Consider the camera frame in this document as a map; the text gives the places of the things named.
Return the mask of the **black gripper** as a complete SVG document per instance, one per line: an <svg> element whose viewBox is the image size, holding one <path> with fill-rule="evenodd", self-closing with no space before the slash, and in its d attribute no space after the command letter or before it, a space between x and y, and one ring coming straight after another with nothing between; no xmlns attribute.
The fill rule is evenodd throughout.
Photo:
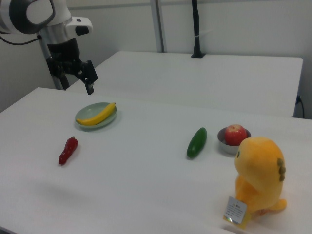
<svg viewBox="0 0 312 234"><path fill-rule="evenodd" d="M82 81L88 95L94 92L93 85L98 79L95 68L90 60L83 63L80 59L80 51L75 38L60 44L47 44L50 56L46 59L50 74L59 78L63 90L70 87L65 74L74 75L80 79L82 71Z"/></svg>

